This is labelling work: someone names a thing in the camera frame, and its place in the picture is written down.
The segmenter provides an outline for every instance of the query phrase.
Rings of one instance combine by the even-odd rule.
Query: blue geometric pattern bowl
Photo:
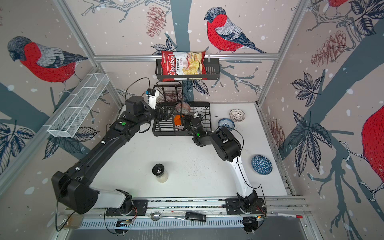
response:
[[[253,157],[251,164],[253,169],[261,175],[268,175],[272,172],[271,161],[262,155],[256,155]]]
[[[218,121],[217,126],[228,127],[228,130],[232,131],[235,128],[235,123],[229,118],[222,118]]]

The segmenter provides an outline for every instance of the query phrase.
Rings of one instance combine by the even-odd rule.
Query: white table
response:
[[[265,196],[286,196],[286,190],[267,142],[254,104],[211,104],[212,129],[228,118],[232,109],[245,112],[245,120],[235,123],[245,145],[242,159],[252,187],[262,184]],[[233,197],[236,186],[230,166],[217,155],[214,147],[198,147],[191,136],[159,136],[152,131],[136,133],[99,171],[91,186],[99,189],[122,189],[133,197]],[[232,131],[242,144],[241,136]],[[268,175],[256,173],[251,166],[254,155],[261,154],[272,161]],[[169,174],[159,183],[152,167],[162,163]],[[257,194],[262,196],[261,188]]]

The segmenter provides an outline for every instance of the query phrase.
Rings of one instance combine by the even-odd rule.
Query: white mesh basket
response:
[[[234,122],[241,122],[245,119],[245,113],[239,109],[231,110],[229,116]]]
[[[73,137],[108,83],[107,74],[91,74],[84,86],[77,93],[71,94],[74,95],[73,99],[48,132],[54,137]]]

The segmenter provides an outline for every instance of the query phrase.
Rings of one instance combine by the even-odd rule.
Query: gray floor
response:
[[[67,240],[305,240],[300,220],[287,217],[269,217],[255,234],[246,233],[242,228],[192,228],[192,229],[162,229],[162,230],[131,230],[124,236],[115,236],[106,229],[102,230],[72,230]]]

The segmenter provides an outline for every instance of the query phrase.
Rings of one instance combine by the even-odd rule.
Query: metal spoon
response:
[[[151,213],[151,219],[152,219],[153,221],[158,221],[158,220],[161,219],[161,218],[175,218],[175,219],[180,219],[180,220],[184,220],[184,219],[185,219],[184,216],[165,217],[165,216],[162,216],[159,212]]]

